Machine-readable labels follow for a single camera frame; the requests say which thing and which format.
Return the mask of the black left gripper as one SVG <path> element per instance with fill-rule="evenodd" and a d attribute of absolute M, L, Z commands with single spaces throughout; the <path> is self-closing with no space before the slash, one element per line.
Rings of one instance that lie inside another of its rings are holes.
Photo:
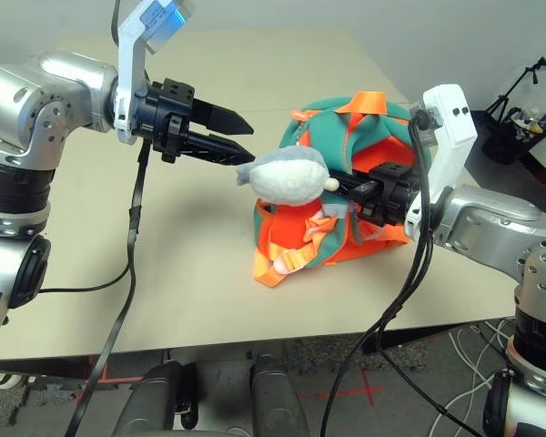
<path fill-rule="evenodd" d="M 147 85 L 136 111 L 133 134 L 152 145 L 164 162 L 174 163 L 185 141 L 185 155 L 222 166 L 239 166 L 255 156 L 236 141 L 215 135 L 188 134 L 190 120 L 228 136 L 252 135 L 253 127 L 236 111 L 194 100 L 195 88 L 166 78 Z"/>

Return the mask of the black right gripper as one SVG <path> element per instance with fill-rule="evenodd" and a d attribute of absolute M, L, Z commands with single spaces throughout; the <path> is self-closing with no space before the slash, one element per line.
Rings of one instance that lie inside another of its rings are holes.
<path fill-rule="evenodd" d="M 386 162 L 369 173 L 330 170 L 329 175 L 338 181 L 334 193 L 352 201 L 366 201 L 361 217 L 380 227 L 403 224 L 420 190 L 418 170 L 394 162 Z"/>

